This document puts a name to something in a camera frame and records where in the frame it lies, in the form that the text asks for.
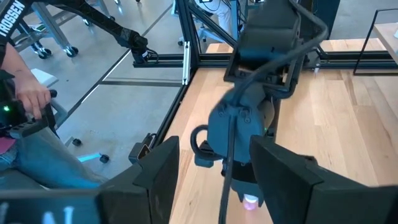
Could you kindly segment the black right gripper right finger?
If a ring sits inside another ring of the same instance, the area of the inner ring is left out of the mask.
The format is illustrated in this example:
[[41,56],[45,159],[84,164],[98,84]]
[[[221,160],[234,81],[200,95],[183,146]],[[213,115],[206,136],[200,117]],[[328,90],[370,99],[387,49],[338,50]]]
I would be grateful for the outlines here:
[[261,136],[249,152],[274,224],[398,224],[398,185],[368,187]]

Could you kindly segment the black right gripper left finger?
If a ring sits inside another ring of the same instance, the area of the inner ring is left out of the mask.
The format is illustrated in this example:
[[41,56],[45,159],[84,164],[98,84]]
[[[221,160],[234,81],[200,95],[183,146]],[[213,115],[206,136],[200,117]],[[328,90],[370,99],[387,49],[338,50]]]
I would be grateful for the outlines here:
[[98,195],[101,224],[169,224],[179,159],[172,136],[107,181]]

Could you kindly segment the pink medicine bottle white cap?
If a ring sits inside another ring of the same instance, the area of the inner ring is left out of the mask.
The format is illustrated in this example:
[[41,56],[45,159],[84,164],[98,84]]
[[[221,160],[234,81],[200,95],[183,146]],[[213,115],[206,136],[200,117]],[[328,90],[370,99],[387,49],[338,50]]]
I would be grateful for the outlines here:
[[243,205],[246,210],[254,210],[258,206],[259,199],[256,196],[244,194]]

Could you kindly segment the person's forearm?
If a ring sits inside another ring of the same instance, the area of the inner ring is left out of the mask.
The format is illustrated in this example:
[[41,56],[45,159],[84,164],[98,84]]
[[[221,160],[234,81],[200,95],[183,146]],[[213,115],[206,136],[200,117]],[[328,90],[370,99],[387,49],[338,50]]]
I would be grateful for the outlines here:
[[33,77],[18,51],[8,42],[0,43],[0,69],[13,75],[16,84]]

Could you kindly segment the black handheld device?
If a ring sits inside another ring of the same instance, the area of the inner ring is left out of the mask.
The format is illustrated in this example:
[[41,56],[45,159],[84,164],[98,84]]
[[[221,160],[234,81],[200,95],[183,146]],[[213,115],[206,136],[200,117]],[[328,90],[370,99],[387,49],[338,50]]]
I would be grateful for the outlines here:
[[9,90],[0,93],[0,138],[21,139],[48,126],[54,127],[52,105],[47,104],[36,120],[25,114],[22,102],[13,98]]

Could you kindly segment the pink object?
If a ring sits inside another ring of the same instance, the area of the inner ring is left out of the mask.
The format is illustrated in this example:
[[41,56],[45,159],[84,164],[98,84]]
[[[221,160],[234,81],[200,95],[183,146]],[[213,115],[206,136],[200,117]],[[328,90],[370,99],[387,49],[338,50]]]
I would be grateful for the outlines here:
[[7,152],[15,143],[15,139],[0,138],[0,154]]

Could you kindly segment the person's hand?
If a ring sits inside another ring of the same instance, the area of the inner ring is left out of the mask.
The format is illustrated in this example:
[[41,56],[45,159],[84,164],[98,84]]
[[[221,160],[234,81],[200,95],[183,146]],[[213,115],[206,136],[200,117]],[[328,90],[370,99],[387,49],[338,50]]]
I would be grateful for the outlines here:
[[41,119],[41,110],[51,100],[49,89],[40,84],[30,70],[17,70],[14,76],[17,99],[22,101],[28,114],[31,114],[35,119]]

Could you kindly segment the white flat object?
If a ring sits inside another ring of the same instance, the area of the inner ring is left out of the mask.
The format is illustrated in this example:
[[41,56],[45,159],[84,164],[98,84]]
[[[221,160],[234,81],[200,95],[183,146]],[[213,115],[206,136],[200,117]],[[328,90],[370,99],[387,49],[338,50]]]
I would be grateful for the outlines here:
[[45,71],[42,71],[38,68],[33,68],[30,70],[34,77],[39,81],[40,84],[45,85],[47,88],[50,88],[55,83],[59,81],[59,79]]

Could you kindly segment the person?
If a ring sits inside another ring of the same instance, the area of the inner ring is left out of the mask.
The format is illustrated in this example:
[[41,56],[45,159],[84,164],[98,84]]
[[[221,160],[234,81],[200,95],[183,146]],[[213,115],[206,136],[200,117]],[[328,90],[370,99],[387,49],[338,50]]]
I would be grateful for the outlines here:
[[234,3],[229,0],[215,0],[218,23],[233,39],[238,38],[238,15]]

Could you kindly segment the grey rolling cart legs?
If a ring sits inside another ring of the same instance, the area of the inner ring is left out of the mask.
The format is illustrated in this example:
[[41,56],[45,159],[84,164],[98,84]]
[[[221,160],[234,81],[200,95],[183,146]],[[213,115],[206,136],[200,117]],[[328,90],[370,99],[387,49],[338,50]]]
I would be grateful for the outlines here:
[[42,2],[33,3],[33,6],[28,8],[25,15],[31,12],[35,13],[40,19],[41,23],[39,27],[42,27],[42,30],[34,30],[32,25],[30,26],[25,20],[21,20],[17,25],[16,33],[11,37],[11,43],[18,52],[30,47],[39,58],[47,59],[52,56],[52,51],[45,48],[40,40],[53,38],[68,57],[73,58],[78,55],[78,49],[69,43],[59,24],[56,22],[56,19],[64,16],[67,12],[61,11],[52,16],[46,5]]

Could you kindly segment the long black frame bar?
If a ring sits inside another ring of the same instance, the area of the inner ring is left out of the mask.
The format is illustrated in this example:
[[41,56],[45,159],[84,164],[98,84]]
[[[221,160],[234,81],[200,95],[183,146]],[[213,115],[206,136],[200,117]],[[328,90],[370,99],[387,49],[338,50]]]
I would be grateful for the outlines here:
[[174,98],[171,107],[169,108],[162,124],[160,125],[160,128],[158,129],[158,132],[156,133],[156,137],[154,138],[154,141],[152,143],[153,146],[158,146],[160,143],[162,143],[170,129],[170,126],[175,118],[175,115],[177,114],[177,111],[180,107],[180,104],[182,100],[184,99],[187,90],[189,89],[190,82],[193,80],[193,77],[195,76],[195,73],[198,69],[193,68],[191,69],[190,72],[190,80],[188,81],[187,85],[182,85],[182,87],[179,89],[177,92],[176,97]]

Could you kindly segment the silver metal bracket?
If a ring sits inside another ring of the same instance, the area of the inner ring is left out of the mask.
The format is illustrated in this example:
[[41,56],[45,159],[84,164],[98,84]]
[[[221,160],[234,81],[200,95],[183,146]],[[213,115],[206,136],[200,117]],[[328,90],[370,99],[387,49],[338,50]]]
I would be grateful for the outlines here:
[[182,85],[188,85],[190,80],[190,42],[184,42]]

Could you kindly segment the black aluminium frame rails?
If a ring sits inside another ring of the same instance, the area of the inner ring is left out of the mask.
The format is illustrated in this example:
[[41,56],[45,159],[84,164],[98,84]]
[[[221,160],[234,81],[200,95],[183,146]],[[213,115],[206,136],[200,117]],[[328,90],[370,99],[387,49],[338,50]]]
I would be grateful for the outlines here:
[[[200,67],[226,67],[231,53],[200,54],[198,56]],[[183,66],[182,54],[151,55],[147,62],[134,62],[136,68],[166,67],[178,68]],[[324,54],[310,52],[307,54],[304,69],[360,69],[360,70],[395,70],[398,69],[396,61],[385,50],[360,52],[325,52]]]

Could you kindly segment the black diagonal frame brace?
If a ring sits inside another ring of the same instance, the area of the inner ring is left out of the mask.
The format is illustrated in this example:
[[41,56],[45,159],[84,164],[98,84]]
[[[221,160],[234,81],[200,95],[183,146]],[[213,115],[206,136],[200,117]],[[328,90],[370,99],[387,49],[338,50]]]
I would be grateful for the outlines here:
[[226,31],[224,31],[216,22],[211,20],[208,16],[205,15],[199,8],[194,5],[194,3],[188,3],[189,11],[195,15],[196,18],[199,18],[204,24],[206,24],[215,34],[217,34],[224,42],[234,47],[237,44],[237,41],[233,39]]

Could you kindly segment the black frame upright post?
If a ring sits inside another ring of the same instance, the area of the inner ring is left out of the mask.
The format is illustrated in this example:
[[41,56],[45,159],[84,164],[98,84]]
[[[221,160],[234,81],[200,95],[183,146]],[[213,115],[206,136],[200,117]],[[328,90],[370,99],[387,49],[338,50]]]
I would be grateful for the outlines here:
[[191,3],[189,0],[175,0],[175,1],[178,9],[184,40],[190,42],[190,48],[191,48],[190,65],[191,65],[191,70],[195,72],[200,62],[199,60],[200,53],[197,42],[196,28],[194,25],[192,13],[189,8]]

